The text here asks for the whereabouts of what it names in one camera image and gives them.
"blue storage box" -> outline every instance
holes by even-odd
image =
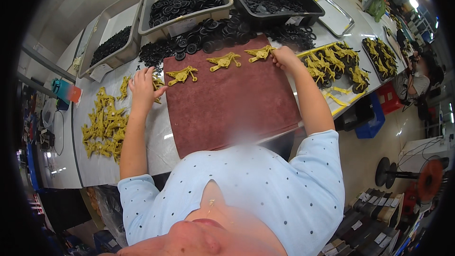
[[[381,108],[378,95],[373,92],[369,95],[373,106],[374,118],[368,123],[355,129],[355,134],[358,139],[372,139],[378,134],[379,130],[385,122],[384,112]]]

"brown mat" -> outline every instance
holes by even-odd
[[[199,51],[187,54],[182,61],[164,59],[164,72],[179,71],[190,65],[197,81],[189,75],[185,83],[177,82],[166,92],[169,119],[180,158],[195,151],[218,150],[239,142],[255,141],[297,127],[299,108],[285,73],[272,60],[253,57],[244,50],[269,44],[265,35],[245,45],[224,48],[212,54]],[[210,72],[215,64],[207,58],[228,52],[241,55],[229,68]],[[164,75],[166,85],[173,80]]]

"woman's lips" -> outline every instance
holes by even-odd
[[[222,225],[220,225],[217,221],[214,221],[213,219],[195,219],[193,220],[193,222],[200,222],[204,225],[211,225],[226,230]]]

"light blue polka dot shirt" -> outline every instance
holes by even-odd
[[[168,233],[200,208],[213,179],[226,205],[253,213],[289,256],[317,255],[343,219],[344,185],[338,133],[311,134],[289,163],[259,146],[199,151],[172,171],[162,192],[150,175],[118,183],[129,245]]]

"fluorescent light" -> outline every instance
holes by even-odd
[[[419,7],[419,3],[417,2],[417,0],[409,0],[409,3],[417,11],[417,8]]]

